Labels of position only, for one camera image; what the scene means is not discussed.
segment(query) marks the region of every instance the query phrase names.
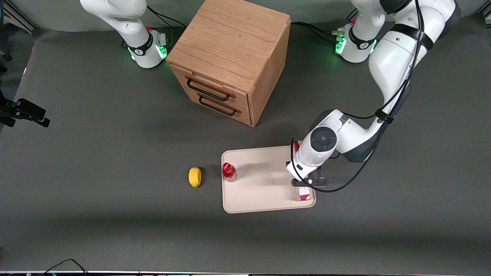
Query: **wooden cabinet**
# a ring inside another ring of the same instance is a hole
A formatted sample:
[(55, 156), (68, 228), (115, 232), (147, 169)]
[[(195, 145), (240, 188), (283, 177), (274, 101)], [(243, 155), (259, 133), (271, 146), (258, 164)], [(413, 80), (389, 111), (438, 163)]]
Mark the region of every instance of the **wooden cabinet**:
[(167, 57), (195, 103), (255, 126), (285, 67), (290, 16), (206, 0)]

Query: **black metal handle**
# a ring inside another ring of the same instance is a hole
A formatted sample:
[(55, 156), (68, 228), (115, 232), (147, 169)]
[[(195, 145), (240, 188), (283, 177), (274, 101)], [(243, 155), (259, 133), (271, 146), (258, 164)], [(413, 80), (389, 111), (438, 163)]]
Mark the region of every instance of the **black metal handle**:
[(223, 111), (223, 110), (221, 110), (221, 109), (219, 109), (219, 108), (216, 108), (216, 107), (211, 106), (211, 105), (209, 105), (209, 104), (207, 104), (207, 103), (204, 103), (204, 102), (202, 101), (202, 99), (203, 99), (203, 96), (199, 96), (199, 103), (200, 103), (200, 104), (202, 104), (202, 105), (204, 105), (204, 106), (206, 106), (206, 107), (209, 107), (209, 108), (211, 108), (211, 109), (213, 109), (213, 110), (216, 110), (216, 111), (218, 111), (218, 112), (220, 112), (220, 113), (222, 113), (222, 114), (224, 114), (224, 115), (227, 115), (227, 116), (232, 117), (232, 116), (233, 116), (233, 115), (234, 115), (234, 114), (237, 112), (237, 110), (235, 110), (235, 109), (234, 109), (234, 111), (233, 111), (232, 113), (225, 112), (225, 111)]
[(205, 90), (203, 90), (203, 89), (199, 89), (198, 87), (192, 86), (192, 85), (191, 85), (191, 82), (192, 82), (192, 80), (191, 80), (191, 79), (188, 79), (188, 86), (189, 86), (189, 88), (191, 88), (191, 89), (193, 89), (193, 90), (196, 90), (196, 91), (198, 91), (198, 92), (200, 92), (200, 93), (203, 93), (203, 94), (205, 94), (205, 95), (207, 95), (207, 96), (210, 96), (210, 97), (212, 97), (212, 98), (214, 98), (214, 99), (217, 99), (217, 100), (219, 100), (219, 101), (225, 102), (225, 101), (226, 101), (226, 100), (228, 100), (228, 98), (230, 97), (230, 94), (228, 94), (228, 93), (227, 93), (227, 96), (226, 96), (225, 98), (220, 98), (220, 97), (218, 97), (218, 96), (216, 96), (216, 95), (213, 95), (212, 93), (208, 93), (208, 92), (206, 92), (206, 91), (205, 91)]

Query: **red bottle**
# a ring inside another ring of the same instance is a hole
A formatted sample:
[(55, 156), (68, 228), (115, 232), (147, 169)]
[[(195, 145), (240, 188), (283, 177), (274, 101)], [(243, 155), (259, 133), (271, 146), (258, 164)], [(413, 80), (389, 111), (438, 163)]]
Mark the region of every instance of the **red bottle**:
[(237, 171), (235, 167), (229, 163), (223, 164), (221, 172), (228, 182), (233, 182), (237, 179)]

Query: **red bottle cap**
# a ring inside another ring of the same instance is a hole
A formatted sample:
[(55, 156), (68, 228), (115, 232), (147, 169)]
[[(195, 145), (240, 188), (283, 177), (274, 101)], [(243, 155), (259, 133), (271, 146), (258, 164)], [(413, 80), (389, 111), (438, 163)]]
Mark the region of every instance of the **red bottle cap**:
[(232, 166), (230, 163), (224, 163), (221, 171), (223, 173), (223, 176), (232, 177), (235, 174), (235, 167)]

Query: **plastic tray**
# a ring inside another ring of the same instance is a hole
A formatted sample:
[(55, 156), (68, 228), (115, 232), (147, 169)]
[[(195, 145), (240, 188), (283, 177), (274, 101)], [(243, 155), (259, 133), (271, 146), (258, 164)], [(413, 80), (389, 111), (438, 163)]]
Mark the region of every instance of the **plastic tray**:
[(290, 146), (229, 150), (222, 154), (221, 164), (229, 162), (238, 178), (228, 182), (222, 176), (223, 209), (230, 214), (309, 208), (316, 202), (310, 189), (310, 200), (297, 201), (293, 177), (286, 170)]

